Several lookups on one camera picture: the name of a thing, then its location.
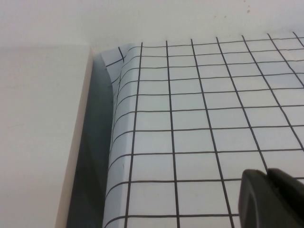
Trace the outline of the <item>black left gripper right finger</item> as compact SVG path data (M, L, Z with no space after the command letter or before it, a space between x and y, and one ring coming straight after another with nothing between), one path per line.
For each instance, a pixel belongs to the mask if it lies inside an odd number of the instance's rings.
M275 192L282 201L288 215L297 224L304 227L304 184L286 172L270 168L267 177L274 186Z

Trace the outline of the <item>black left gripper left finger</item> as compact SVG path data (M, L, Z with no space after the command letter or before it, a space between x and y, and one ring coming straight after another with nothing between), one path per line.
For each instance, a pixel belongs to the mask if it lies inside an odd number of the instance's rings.
M238 211L243 228L279 228L278 198L268 177L258 170L242 174Z

